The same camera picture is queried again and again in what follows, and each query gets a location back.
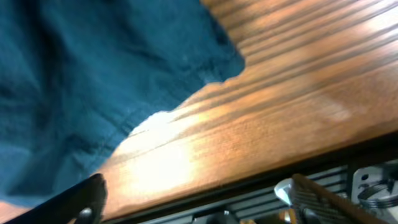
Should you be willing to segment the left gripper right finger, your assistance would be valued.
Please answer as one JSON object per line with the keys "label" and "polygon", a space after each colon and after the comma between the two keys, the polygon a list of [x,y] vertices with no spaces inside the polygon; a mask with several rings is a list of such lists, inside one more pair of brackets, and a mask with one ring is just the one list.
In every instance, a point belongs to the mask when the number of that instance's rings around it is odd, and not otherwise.
{"label": "left gripper right finger", "polygon": [[292,223],[387,224],[301,174],[292,176]]}

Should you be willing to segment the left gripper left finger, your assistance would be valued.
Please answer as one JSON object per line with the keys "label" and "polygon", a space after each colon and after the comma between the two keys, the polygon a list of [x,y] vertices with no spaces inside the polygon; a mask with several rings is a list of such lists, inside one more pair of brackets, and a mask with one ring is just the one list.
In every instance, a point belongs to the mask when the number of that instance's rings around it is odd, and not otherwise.
{"label": "left gripper left finger", "polygon": [[95,174],[6,224],[100,223],[106,199],[106,181]]}

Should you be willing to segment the dark blue shorts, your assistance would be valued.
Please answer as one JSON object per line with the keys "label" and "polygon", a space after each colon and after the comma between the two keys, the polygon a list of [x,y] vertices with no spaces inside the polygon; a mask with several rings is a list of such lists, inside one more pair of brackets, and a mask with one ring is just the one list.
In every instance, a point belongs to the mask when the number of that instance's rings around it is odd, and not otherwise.
{"label": "dark blue shorts", "polygon": [[200,1],[1,1],[1,200],[85,180],[144,120],[245,62]]}

